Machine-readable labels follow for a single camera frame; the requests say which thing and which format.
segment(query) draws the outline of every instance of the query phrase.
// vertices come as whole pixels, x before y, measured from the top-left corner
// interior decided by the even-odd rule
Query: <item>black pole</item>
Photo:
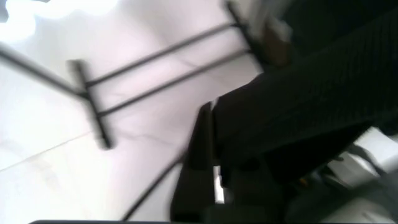
[[[124,66],[124,67],[122,67],[120,69],[117,69],[116,71],[113,71],[113,72],[111,72],[111,73],[109,73],[107,75],[104,75],[101,78],[98,78],[96,80],[92,80],[92,81],[88,82],[88,86],[97,85],[97,84],[102,83],[103,81],[106,81],[106,80],[109,80],[111,78],[117,77],[120,74],[125,73],[128,70],[130,70],[130,69],[133,69],[133,68],[136,68],[138,66],[141,66],[141,65],[143,65],[145,63],[150,62],[151,60],[158,59],[161,56],[164,56],[166,54],[172,53],[173,51],[181,49],[182,47],[188,46],[188,45],[190,45],[190,44],[192,44],[194,42],[197,42],[199,40],[202,40],[202,39],[204,39],[206,37],[209,37],[211,35],[215,35],[215,34],[217,34],[219,32],[222,32],[222,31],[230,28],[231,26],[234,26],[234,24],[224,24],[224,25],[218,26],[218,27],[216,27],[214,29],[211,29],[211,30],[209,30],[207,32],[204,32],[202,34],[199,34],[199,35],[191,37],[191,38],[189,38],[187,40],[184,40],[183,42],[180,42],[179,44],[172,45],[171,47],[169,47],[169,48],[167,48],[165,50],[162,50],[160,52],[154,53],[152,55],[148,55],[148,56],[146,56],[146,57],[144,57],[144,58],[142,58],[142,59],[140,59],[140,60],[138,60],[136,62],[133,62],[133,63],[131,63],[129,65],[126,65],[126,66]]]
[[[133,103],[135,103],[137,101],[143,100],[144,98],[147,98],[148,96],[151,96],[151,95],[153,95],[153,94],[155,94],[155,93],[157,93],[157,92],[159,92],[161,90],[164,90],[164,89],[166,89],[168,87],[174,86],[174,85],[176,85],[176,84],[178,84],[178,83],[180,83],[182,81],[185,81],[185,80],[187,80],[189,78],[192,78],[192,77],[194,77],[194,76],[196,76],[196,75],[198,75],[200,73],[203,73],[203,72],[205,72],[207,70],[210,70],[210,69],[212,69],[214,67],[217,67],[217,66],[222,65],[222,64],[224,64],[226,62],[234,60],[234,59],[246,54],[247,52],[248,52],[247,50],[240,50],[240,51],[235,52],[233,54],[230,54],[230,55],[228,55],[226,57],[223,57],[223,58],[221,58],[221,59],[219,59],[219,60],[217,60],[217,61],[215,61],[213,63],[210,63],[208,65],[200,67],[197,70],[194,70],[194,71],[189,72],[189,73],[187,73],[185,75],[182,75],[179,78],[171,80],[171,81],[169,81],[168,83],[166,83],[164,85],[161,85],[161,86],[156,87],[156,88],[154,88],[152,90],[149,90],[149,91],[147,91],[147,92],[145,92],[145,93],[143,93],[143,94],[141,94],[141,95],[139,95],[137,97],[134,97],[133,99],[127,100],[127,101],[125,101],[125,102],[123,102],[123,103],[121,103],[119,105],[116,105],[116,106],[114,106],[114,107],[112,107],[110,109],[107,109],[106,111],[100,112],[99,116],[100,117],[107,116],[107,115],[109,115],[109,114],[111,114],[113,112],[116,112],[116,111],[118,111],[120,109],[123,109],[123,108],[129,106],[130,104],[133,104]]]
[[[248,47],[250,48],[253,57],[256,59],[257,63],[260,65],[262,71],[266,71],[266,59],[262,50],[259,48],[259,44],[256,43],[255,40],[251,37],[248,32],[247,25],[241,22],[241,18],[239,16],[238,11],[235,8],[235,3],[232,1],[226,1],[226,8],[228,12],[231,14],[231,17],[235,21],[235,26],[239,29],[244,41],[247,43]]]
[[[30,62],[26,58],[23,58],[22,56],[16,54],[11,49],[6,49],[2,45],[0,45],[0,58],[11,65],[15,65],[27,71],[28,72],[26,73],[27,75],[30,75],[34,78],[38,78],[39,80],[48,83],[49,85],[51,85],[56,89],[62,90],[74,96],[84,97],[82,93],[77,92],[71,86],[68,86],[67,84],[61,82],[60,80],[57,80],[55,78],[57,77],[56,75],[51,74],[50,72],[46,71],[46,69],[41,68],[39,65],[36,65],[35,63]]]
[[[104,124],[103,118],[99,116],[98,111],[98,102],[93,97],[93,92],[90,87],[87,85],[87,66],[86,63],[82,60],[71,60],[69,64],[73,71],[76,73],[78,81],[84,86],[86,92],[86,98],[90,104],[90,109],[92,114],[94,115],[94,119],[98,125],[98,131],[100,133],[100,138],[104,141],[104,145],[106,148],[111,149],[113,147],[113,142],[109,136],[108,129]]]

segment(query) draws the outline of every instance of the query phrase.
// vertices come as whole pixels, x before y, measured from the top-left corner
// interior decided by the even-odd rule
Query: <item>metal frame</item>
[[[260,67],[265,70],[265,60],[264,56],[261,52],[260,49],[256,47],[256,42],[252,39],[248,32],[248,27],[246,24],[243,24],[241,22],[241,18],[238,14],[238,11],[235,8],[235,5],[232,1],[227,1],[226,2],[226,9],[230,13],[231,18],[233,19],[232,24],[224,24],[218,27],[215,27],[214,29],[211,29],[207,32],[204,32],[202,34],[196,35],[194,37],[191,37],[187,40],[182,41],[179,44],[175,44],[165,50],[162,50],[160,52],[157,52],[155,54],[146,56],[136,62],[130,63],[129,65],[123,66],[122,68],[113,71],[109,74],[103,75],[101,78],[88,81],[88,74],[87,74],[87,69],[86,69],[86,64],[82,60],[74,60],[70,62],[70,65],[72,69],[75,72],[75,75],[80,82],[80,84],[83,86],[83,90],[78,91],[74,89],[73,87],[67,85],[66,83],[61,82],[60,80],[57,80],[56,75],[51,74],[50,72],[46,71],[46,69],[41,68],[38,65],[35,65],[34,63],[30,62],[24,57],[21,57],[20,55],[16,54],[15,52],[6,49],[4,47],[0,47],[0,58],[3,59],[5,62],[8,62],[11,65],[17,66],[25,71],[27,71],[28,75],[31,75],[35,78],[38,78],[39,80],[44,81],[50,86],[53,86],[56,89],[59,89],[61,91],[64,91],[70,95],[77,96],[79,98],[82,98],[88,102],[90,105],[90,113],[93,115],[95,118],[96,124],[97,124],[97,134],[99,134],[99,137],[103,140],[103,144],[105,148],[111,149],[114,144],[111,140],[111,136],[109,135],[109,130],[106,127],[103,118],[107,115],[110,115],[111,113],[117,112],[118,110],[121,110],[137,101],[143,100],[144,98],[147,98],[148,96],[151,96],[154,93],[157,93],[161,90],[164,90],[168,87],[174,86],[180,82],[183,82],[185,80],[188,80],[189,78],[192,78],[200,73],[203,73],[207,70],[210,70],[214,67],[217,67],[219,65],[222,65],[226,62],[229,62],[230,60],[236,59],[246,53],[251,53],[253,57],[255,58],[256,62],[260,65]],[[190,44],[193,44],[195,42],[198,42],[199,40],[203,40],[207,37],[210,37],[212,35],[218,34],[220,32],[223,32],[231,27],[238,28],[238,30],[241,33],[242,38],[248,45],[249,49],[248,50],[240,50],[237,51],[231,55],[228,55],[226,57],[223,57],[215,62],[209,63],[208,65],[205,65],[203,67],[200,67],[192,72],[189,72],[185,75],[182,75],[179,78],[176,78],[174,80],[171,80],[161,86],[155,87],[152,90],[149,90],[147,92],[144,92],[143,94],[136,96],[130,100],[127,100],[125,102],[122,102],[119,105],[116,105],[112,108],[108,108],[104,111],[100,111],[98,108],[98,101],[96,100],[96,97],[93,95],[91,89],[95,85],[99,85],[107,80],[110,80],[112,78],[118,77],[122,74],[125,74],[127,71],[130,71],[132,69],[135,69],[141,65],[144,65],[148,62],[151,62],[153,60],[156,60],[158,58],[163,57],[164,55],[170,54],[178,49],[181,49],[183,47],[186,47]]]

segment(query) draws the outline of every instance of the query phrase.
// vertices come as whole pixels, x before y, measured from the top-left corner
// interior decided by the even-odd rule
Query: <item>white tile floor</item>
[[[36,16],[32,36],[6,44],[76,86],[66,60],[86,60],[95,78],[225,22],[216,0],[119,0],[102,16],[84,11],[60,19]],[[242,47],[235,31],[227,31],[96,91],[108,108]],[[0,63],[0,73],[0,223],[29,223],[119,219],[183,150],[199,106],[247,83],[258,70],[249,56],[241,57],[111,115],[118,143],[112,151],[95,141],[82,102],[6,64]],[[384,142],[389,152],[398,148]],[[167,220],[177,175],[178,168],[134,220]]]

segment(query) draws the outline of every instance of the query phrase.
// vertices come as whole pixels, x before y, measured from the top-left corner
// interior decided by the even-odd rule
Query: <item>black cable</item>
[[[138,210],[138,208],[145,202],[148,196],[156,189],[156,187],[167,177],[167,174],[179,163],[181,163],[185,157],[186,152],[184,151],[181,155],[179,155],[176,160],[170,163],[162,173],[155,179],[153,183],[145,190],[145,192],[136,200],[136,202],[130,207],[130,209],[124,214],[121,221],[127,222],[130,217]]]

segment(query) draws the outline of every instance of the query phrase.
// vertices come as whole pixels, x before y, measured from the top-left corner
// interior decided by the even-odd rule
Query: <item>black metal bar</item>
[[[175,50],[181,49],[182,47],[188,46],[188,45],[190,45],[190,44],[192,44],[194,42],[197,42],[199,40],[202,40],[202,39],[204,39],[206,37],[209,37],[211,35],[215,35],[215,34],[217,34],[219,32],[222,32],[222,31],[230,28],[231,26],[235,26],[235,25],[234,24],[224,24],[224,25],[218,26],[218,27],[216,27],[214,29],[211,29],[211,30],[209,30],[207,32],[204,32],[202,34],[199,34],[199,35],[191,37],[191,38],[189,38],[187,40],[184,40],[183,42],[180,42],[179,44],[172,45],[171,47],[169,47],[169,48],[167,48],[165,50],[162,50],[160,52],[154,53],[152,55],[148,55],[148,56],[146,56],[146,57],[144,57],[144,58],[142,58],[142,59],[140,59],[140,60],[138,60],[136,62],[133,62],[133,63],[131,63],[129,65],[126,65],[126,66],[124,66],[124,67],[122,67],[120,69],[117,69],[116,71],[113,71],[113,72],[111,72],[111,73],[109,73],[107,75],[104,75],[101,78],[98,78],[96,80],[92,80],[92,81],[88,82],[88,86],[97,85],[97,84],[99,84],[99,83],[101,83],[103,81],[106,81],[106,80],[109,80],[111,78],[117,77],[118,75],[120,75],[120,74],[122,74],[124,72],[127,72],[130,69],[133,69],[133,68],[136,68],[138,66],[141,66],[141,65],[143,65],[145,63],[150,62],[151,60],[155,60],[157,58],[160,58],[161,56],[169,54],[169,53],[171,53],[171,52],[173,52]]]
[[[114,107],[112,107],[112,108],[110,108],[110,109],[108,109],[106,111],[100,112],[99,116],[100,117],[107,116],[107,115],[109,115],[109,114],[111,114],[111,113],[113,113],[113,112],[115,112],[117,110],[120,110],[120,109],[122,109],[122,108],[124,108],[126,106],[129,106],[132,103],[135,103],[137,101],[143,100],[144,98],[147,98],[148,96],[151,96],[152,94],[157,93],[160,90],[164,90],[164,89],[166,89],[168,87],[174,86],[174,85],[176,85],[176,84],[178,84],[178,83],[180,83],[180,82],[182,82],[184,80],[192,78],[195,75],[203,73],[203,72],[205,72],[205,71],[207,71],[207,70],[209,70],[209,69],[211,69],[213,67],[222,65],[222,64],[224,64],[226,62],[229,62],[230,60],[234,60],[234,59],[246,54],[247,52],[248,52],[247,50],[240,50],[240,51],[235,52],[235,53],[233,53],[233,54],[231,54],[229,56],[223,57],[223,58],[221,58],[221,59],[219,59],[219,60],[217,60],[217,61],[215,61],[213,63],[210,63],[208,65],[200,67],[197,70],[194,70],[194,71],[192,71],[190,73],[182,75],[179,78],[171,80],[171,81],[169,81],[168,83],[166,83],[164,85],[158,86],[158,87],[154,88],[153,90],[149,90],[149,91],[147,91],[147,92],[145,92],[145,93],[143,93],[143,94],[141,94],[141,95],[139,95],[137,97],[134,97],[133,99],[127,100],[127,101],[121,103],[120,105],[116,105],[116,106],[114,106]]]
[[[251,35],[248,32],[248,28],[241,22],[241,18],[239,16],[238,11],[235,8],[235,4],[232,1],[226,1],[226,8],[231,14],[231,17],[234,19],[236,27],[242,34],[243,39],[247,43],[250,48],[251,53],[253,54],[254,58],[256,59],[257,63],[260,65],[262,71],[266,71],[266,59],[264,54],[262,53],[261,49],[259,48],[256,41],[253,40]]]
[[[82,93],[77,92],[71,86],[68,86],[67,84],[62,83],[60,80],[57,80],[55,78],[57,77],[56,75],[51,74],[50,72],[46,71],[46,69],[41,68],[39,65],[36,65],[33,62],[30,62],[26,58],[17,55],[15,52],[12,52],[11,49],[6,49],[2,45],[0,45],[0,58],[2,58],[5,62],[8,62],[27,71],[28,75],[45,81],[54,88],[57,88],[72,95],[84,97]]]
[[[87,66],[86,63],[82,60],[71,60],[69,61],[70,66],[75,71],[78,81],[84,86],[86,90],[86,98],[90,104],[91,112],[94,114],[95,121],[99,128],[99,133],[101,139],[104,141],[105,146],[108,149],[113,147],[113,142],[108,133],[108,129],[106,128],[103,119],[98,114],[98,102],[93,98],[93,92],[90,87],[87,85]]]

